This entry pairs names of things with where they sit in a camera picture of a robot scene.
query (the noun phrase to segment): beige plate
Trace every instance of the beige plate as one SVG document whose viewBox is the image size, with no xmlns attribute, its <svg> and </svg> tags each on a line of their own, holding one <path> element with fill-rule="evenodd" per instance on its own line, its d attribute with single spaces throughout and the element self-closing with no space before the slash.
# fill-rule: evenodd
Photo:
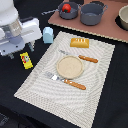
<svg viewBox="0 0 128 128">
<path fill-rule="evenodd" d="M 57 71 L 66 79 L 74 79 L 82 74 L 84 65 L 78 57 L 65 56 L 57 62 Z"/>
</svg>

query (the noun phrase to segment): knife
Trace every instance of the knife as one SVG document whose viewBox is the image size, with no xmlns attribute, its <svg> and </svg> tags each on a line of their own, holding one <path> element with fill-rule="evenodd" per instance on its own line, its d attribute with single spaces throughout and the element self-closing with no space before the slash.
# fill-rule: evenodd
<svg viewBox="0 0 128 128">
<path fill-rule="evenodd" d="M 77 87 L 79 89 L 82 89 L 82 90 L 85 90 L 86 87 L 84 85 L 81 85 L 81 84 L 78 84 L 78 83 L 75 83 L 73 81 L 70 81 L 70 80 L 67 80 L 67 79 L 62 79 L 60 77 L 58 77 L 57 75 L 54 75 L 53 73 L 51 72 L 45 72 L 45 76 L 49 79 L 52 79 L 52 80 L 59 80 L 59 81 L 62 81 L 66 84 L 69 84 L 69 85 L 72 85 L 74 87 Z"/>
<path fill-rule="evenodd" d="M 79 57 L 80 59 L 87 60 L 87 61 L 90 61 L 90 62 L 94 62 L 94 63 L 97 63 L 98 62 L 97 59 L 93 59 L 93 58 L 82 56 L 82 55 L 75 55 L 75 54 L 72 54 L 72 53 L 69 53 L 69 52 L 65 52 L 63 50 L 59 50 L 59 52 L 61 52 L 63 54 L 66 54 L 66 55 L 74 55 L 74 56 Z"/>
</svg>

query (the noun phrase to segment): white placemat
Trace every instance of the white placemat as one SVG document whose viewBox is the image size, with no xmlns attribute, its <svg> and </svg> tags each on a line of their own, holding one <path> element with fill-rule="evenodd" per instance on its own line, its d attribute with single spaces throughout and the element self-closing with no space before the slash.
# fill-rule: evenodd
<svg viewBox="0 0 128 128">
<path fill-rule="evenodd" d="M 89 48 L 70 47 L 71 38 L 75 37 L 78 36 L 60 32 L 15 97 L 81 128 L 91 128 L 115 46 L 89 39 Z M 46 71 L 58 75 L 56 63 L 65 56 L 59 49 L 99 60 L 98 63 L 83 60 L 83 74 L 72 80 L 85 85 L 86 90 L 53 81 L 44 75 Z"/>
</svg>

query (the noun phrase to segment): black table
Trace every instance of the black table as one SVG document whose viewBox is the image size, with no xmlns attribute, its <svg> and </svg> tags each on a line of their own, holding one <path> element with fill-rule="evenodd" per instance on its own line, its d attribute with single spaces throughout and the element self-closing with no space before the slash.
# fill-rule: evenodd
<svg viewBox="0 0 128 128">
<path fill-rule="evenodd" d="M 59 31 L 63 31 L 115 45 L 92 128 L 128 128 L 128 44 L 49 25 L 48 20 L 53 13 L 44 16 L 41 13 L 57 9 L 61 2 L 62 0 L 21 0 L 15 7 L 21 19 L 37 17 L 41 31 L 44 27 L 53 28 L 54 37 Z M 36 41 L 34 52 L 31 52 L 26 45 L 22 51 L 14 54 L 13 60 L 7 56 L 0 56 L 0 105 L 32 117 L 52 128 L 78 128 L 68 121 L 14 97 L 15 92 L 33 70 L 33 68 L 24 69 L 20 54 L 28 52 L 35 67 L 49 46 L 50 44 L 44 44 L 41 38 Z"/>
</svg>

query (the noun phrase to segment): gray pot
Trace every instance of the gray pot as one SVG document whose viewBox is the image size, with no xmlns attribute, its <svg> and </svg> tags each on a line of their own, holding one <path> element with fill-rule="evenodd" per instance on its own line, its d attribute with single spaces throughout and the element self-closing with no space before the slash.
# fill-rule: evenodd
<svg viewBox="0 0 128 128">
<path fill-rule="evenodd" d="M 64 4 L 69 4 L 71 6 L 70 13 L 62 12 L 62 7 Z M 75 2 L 63 2 L 58 6 L 58 9 L 53 11 L 43 12 L 42 15 L 59 11 L 59 15 L 61 18 L 69 20 L 69 19 L 74 19 L 78 16 L 78 10 L 79 10 L 79 5 L 76 4 Z"/>
<path fill-rule="evenodd" d="M 80 21 L 85 25 L 96 25 L 101 21 L 102 15 L 108 6 L 103 7 L 99 4 L 89 3 L 81 7 Z"/>
</svg>

